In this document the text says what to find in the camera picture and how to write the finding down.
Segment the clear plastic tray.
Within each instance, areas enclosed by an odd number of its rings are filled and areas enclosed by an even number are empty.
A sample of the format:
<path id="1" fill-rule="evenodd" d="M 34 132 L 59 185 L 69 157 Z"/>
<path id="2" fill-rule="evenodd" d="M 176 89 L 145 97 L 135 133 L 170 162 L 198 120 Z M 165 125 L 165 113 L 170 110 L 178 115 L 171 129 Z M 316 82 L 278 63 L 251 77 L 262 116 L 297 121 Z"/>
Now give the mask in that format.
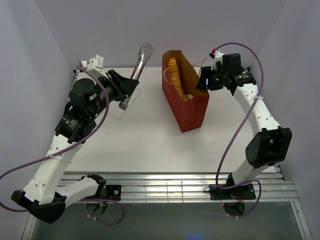
<path id="1" fill-rule="evenodd" d="M 109 105 L 109 110 L 108 110 L 108 114 L 107 114 L 107 117 L 108 118 L 112 118 L 112 119 L 115 119 L 115 120 L 121 120 L 129 111 L 130 109 L 132 108 L 132 106 L 136 103 L 137 99 L 140 97 L 141 95 L 141 89 L 138 88 L 136 89 L 129 102 L 128 102 L 128 105 L 127 105 L 127 108 L 126 110 L 122 110 L 120 107 L 119 107 L 119 102 L 116 102 L 116 101 L 112 101 Z"/>

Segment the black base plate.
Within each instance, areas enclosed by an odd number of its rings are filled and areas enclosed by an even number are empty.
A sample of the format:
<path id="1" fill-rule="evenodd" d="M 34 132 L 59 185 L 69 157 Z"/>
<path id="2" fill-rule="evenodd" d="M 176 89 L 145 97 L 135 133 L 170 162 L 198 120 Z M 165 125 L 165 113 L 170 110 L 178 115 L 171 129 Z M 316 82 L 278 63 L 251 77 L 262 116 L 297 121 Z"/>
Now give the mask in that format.
<path id="1" fill-rule="evenodd" d="M 113 200 L 120 201 L 122 186 L 107 184 L 104 187 L 98 187 L 96 193 L 92 196 L 85 197 L 86 200 Z"/>
<path id="2" fill-rule="evenodd" d="M 223 190 L 215 184 L 209 185 L 211 200 L 255 200 L 256 194 L 252 184 L 238 186 L 236 188 Z"/>

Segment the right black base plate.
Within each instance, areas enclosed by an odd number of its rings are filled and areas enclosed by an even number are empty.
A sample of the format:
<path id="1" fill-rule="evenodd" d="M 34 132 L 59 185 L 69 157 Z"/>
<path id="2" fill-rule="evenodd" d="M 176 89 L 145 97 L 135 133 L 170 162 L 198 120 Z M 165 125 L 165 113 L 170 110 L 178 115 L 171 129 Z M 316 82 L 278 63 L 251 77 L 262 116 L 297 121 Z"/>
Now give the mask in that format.
<path id="1" fill-rule="evenodd" d="M 209 185 L 211 200 L 255 200 L 256 194 L 252 184 L 238 186 L 236 188 L 223 190 L 215 184 Z"/>

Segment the red paper bag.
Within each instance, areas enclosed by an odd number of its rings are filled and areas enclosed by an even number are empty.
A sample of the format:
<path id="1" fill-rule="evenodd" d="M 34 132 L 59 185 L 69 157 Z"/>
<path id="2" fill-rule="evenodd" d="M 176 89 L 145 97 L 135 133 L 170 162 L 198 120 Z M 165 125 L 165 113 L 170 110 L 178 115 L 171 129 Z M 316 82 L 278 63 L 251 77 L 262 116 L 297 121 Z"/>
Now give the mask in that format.
<path id="1" fill-rule="evenodd" d="M 170 58 L 177 61 L 182 89 L 186 95 L 193 96 L 191 100 L 184 102 L 178 95 L 175 87 L 170 85 L 166 78 L 165 69 Z M 210 95 L 208 91 L 196 89 L 199 76 L 192 64 L 186 59 L 181 50 L 169 50 L 162 56 L 162 91 L 173 112 L 181 132 L 187 132 L 200 128 L 203 124 Z"/>

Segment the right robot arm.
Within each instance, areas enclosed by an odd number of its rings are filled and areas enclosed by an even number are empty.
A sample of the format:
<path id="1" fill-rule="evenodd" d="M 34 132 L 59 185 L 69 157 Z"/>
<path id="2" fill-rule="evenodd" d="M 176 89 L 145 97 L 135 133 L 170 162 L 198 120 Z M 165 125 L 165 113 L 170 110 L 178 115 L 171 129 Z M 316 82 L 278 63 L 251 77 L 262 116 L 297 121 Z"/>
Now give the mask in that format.
<path id="1" fill-rule="evenodd" d="M 284 161 L 292 139 L 292 131 L 272 117 L 263 97 L 259 95 L 254 76 L 242 67 L 238 53 L 210 53 L 212 66 L 202 67 L 196 88 L 216 91 L 226 88 L 238 101 L 249 121 L 253 138 L 245 148 L 245 160 L 229 175 L 226 194 L 237 199 L 262 171 Z"/>

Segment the long ridged bread loaf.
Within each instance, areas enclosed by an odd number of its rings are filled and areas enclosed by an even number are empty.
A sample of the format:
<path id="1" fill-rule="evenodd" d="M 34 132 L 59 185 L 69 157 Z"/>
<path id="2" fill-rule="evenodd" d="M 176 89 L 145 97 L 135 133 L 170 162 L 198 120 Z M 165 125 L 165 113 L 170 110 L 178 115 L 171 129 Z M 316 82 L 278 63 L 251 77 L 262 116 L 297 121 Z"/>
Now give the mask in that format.
<path id="1" fill-rule="evenodd" d="M 189 99 L 187 95 L 184 93 L 181 78 L 180 78 L 180 72 L 178 68 L 178 64 L 175 58 L 170 58 L 168 63 L 166 64 L 166 69 L 164 71 L 164 76 L 169 78 L 166 78 L 167 82 L 174 86 L 175 90 L 177 91 L 178 95 L 181 97 L 181 99 L 184 102 L 187 102 Z"/>

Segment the aluminium frame rail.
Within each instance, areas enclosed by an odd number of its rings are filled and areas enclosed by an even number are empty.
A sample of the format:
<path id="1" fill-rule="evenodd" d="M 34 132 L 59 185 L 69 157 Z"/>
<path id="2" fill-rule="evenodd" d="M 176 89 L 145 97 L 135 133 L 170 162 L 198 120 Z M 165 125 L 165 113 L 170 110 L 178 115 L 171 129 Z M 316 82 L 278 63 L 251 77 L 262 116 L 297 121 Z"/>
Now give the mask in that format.
<path id="1" fill-rule="evenodd" d="M 205 173 L 107 173 L 99 176 L 109 185 L 121 186 L 121 203 L 207 203 L 208 186 L 215 183 L 215 174 Z M 279 170 L 257 176 L 254 183 L 257 194 L 262 190 L 261 202 L 297 202 L 298 191 L 292 181 L 284 180 Z"/>

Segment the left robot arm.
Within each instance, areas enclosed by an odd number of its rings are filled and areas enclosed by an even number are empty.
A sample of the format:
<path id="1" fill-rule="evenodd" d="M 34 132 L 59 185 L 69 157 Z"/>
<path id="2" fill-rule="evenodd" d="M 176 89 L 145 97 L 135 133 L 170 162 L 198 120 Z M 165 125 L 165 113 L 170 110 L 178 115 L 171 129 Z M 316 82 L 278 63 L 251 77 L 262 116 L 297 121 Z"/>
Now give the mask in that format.
<path id="1" fill-rule="evenodd" d="M 135 70 L 126 78 L 111 69 L 99 76 L 99 83 L 90 78 L 77 80 L 55 129 L 48 159 L 22 190 L 13 192 L 11 199 L 37 219 L 52 224 L 71 204 L 104 198 L 107 182 L 97 174 L 88 174 L 64 187 L 58 187 L 58 183 L 83 146 L 81 140 L 86 140 L 97 128 L 96 118 L 108 111 L 110 102 L 123 103 L 128 99 L 138 86 L 140 75 L 141 71 Z"/>

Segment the metal tongs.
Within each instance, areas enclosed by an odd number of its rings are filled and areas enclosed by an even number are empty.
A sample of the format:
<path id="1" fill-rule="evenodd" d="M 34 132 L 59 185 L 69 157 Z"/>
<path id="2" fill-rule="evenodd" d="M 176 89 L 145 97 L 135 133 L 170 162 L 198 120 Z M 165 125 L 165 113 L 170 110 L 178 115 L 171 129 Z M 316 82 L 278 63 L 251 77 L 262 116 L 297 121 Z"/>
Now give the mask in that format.
<path id="1" fill-rule="evenodd" d="M 135 67 L 134 67 L 133 72 L 130 77 L 132 80 L 135 80 L 135 81 L 139 80 L 147 61 L 150 59 L 150 57 L 153 54 L 153 51 L 154 51 L 154 48 L 148 41 L 146 41 L 140 47 L 139 52 L 138 52 L 137 62 L 135 64 Z M 133 87 L 133 92 L 130 94 L 130 96 L 126 97 L 125 100 L 123 100 L 119 103 L 118 107 L 120 109 L 122 109 L 123 111 L 125 111 L 128 108 L 129 101 L 130 101 L 136 87 L 137 87 L 137 85 Z"/>

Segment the white patterned round bread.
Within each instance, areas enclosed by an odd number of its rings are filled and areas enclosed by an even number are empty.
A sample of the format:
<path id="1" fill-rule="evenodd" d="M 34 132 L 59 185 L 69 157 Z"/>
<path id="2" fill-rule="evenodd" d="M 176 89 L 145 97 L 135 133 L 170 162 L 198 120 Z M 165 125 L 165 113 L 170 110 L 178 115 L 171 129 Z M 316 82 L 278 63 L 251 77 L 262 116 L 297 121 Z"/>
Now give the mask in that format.
<path id="1" fill-rule="evenodd" d="M 193 98 L 193 96 L 191 94 L 187 94 L 186 97 L 191 100 Z"/>

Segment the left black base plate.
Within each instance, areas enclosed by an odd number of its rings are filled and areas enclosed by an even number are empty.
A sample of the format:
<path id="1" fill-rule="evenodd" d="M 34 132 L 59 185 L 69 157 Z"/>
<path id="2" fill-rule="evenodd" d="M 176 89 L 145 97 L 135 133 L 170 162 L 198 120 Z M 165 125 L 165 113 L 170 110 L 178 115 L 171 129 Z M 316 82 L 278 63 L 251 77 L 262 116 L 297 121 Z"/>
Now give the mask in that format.
<path id="1" fill-rule="evenodd" d="M 96 193 L 92 196 L 85 197 L 86 200 L 113 200 L 120 201 L 122 186 L 107 184 L 104 187 L 98 187 Z"/>

